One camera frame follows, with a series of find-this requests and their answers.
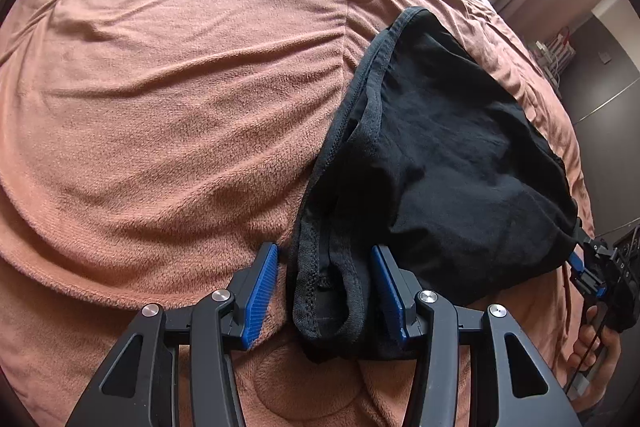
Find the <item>ribbed blue pad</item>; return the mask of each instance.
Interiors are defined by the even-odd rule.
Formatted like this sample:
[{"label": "ribbed blue pad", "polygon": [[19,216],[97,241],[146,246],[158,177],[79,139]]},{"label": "ribbed blue pad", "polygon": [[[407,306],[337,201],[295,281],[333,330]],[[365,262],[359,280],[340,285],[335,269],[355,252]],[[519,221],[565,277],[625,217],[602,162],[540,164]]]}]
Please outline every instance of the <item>ribbed blue pad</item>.
[{"label": "ribbed blue pad", "polygon": [[404,329],[404,308],[396,291],[389,270],[382,259],[380,248],[373,247],[372,271],[373,280],[380,296],[380,307],[385,316],[386,328],[389,336],[395,340],[399,346],[404,347],[408,334]]},{"label": "ribbed blue pad", "polygon": [[254,340],[260,335],[262,321],[267,313],[267,306],[271,299],[271,294],[276,285],[278,275],[278,247],[271,245],[267,259],[262,265],[262,270],[255,282],[254,291],[249,297],[244,315],[244,331],[240,340],[244,349],[249,349]]}]

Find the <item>orange cloth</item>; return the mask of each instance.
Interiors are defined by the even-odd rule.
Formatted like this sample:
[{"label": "orange cloth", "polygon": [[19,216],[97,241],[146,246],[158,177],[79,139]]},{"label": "orange cloth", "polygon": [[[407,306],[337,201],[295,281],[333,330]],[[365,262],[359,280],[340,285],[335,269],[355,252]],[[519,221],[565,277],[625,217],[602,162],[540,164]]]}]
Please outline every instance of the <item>orange cloth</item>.
[{"label": "orange cloth", "polygon": [[[0,28],[0,365],[39,425],[64,424],[133,310],[196,302],[262,241],[286,250],[360,57],[412,5],[522,104],[591,231],[569,118],[474,0],[16,2]],[[563,378],[580,318],[566,270],[491,299]],[[401,424],[412,362],[316,366],[285,320],[282,264],[260,346],[235,359],[248,427]]]}]

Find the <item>bed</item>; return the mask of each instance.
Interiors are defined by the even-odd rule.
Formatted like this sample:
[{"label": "bed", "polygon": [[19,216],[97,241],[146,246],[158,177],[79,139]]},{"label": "bed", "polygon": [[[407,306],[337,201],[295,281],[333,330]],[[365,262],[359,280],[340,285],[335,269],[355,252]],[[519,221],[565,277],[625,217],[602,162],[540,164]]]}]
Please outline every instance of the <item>bed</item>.
[{"label": "bed", "polygon": [[[0,27],[0,366],[41,427],[65,424],[135,310],[191,304],[283,247],[370,40],[426,6],[505,87],[589,197],[570,120],[486,0],[17,0]],[[247,425],[400,425],[414,363],[309,362],[284,264],[259,345],[234,360]],[[582,299],[568,270],[507,306],[566,378]],[[466,425],[462,357],[458,425]],[[188,375],[180,372],[183,425]]]}]

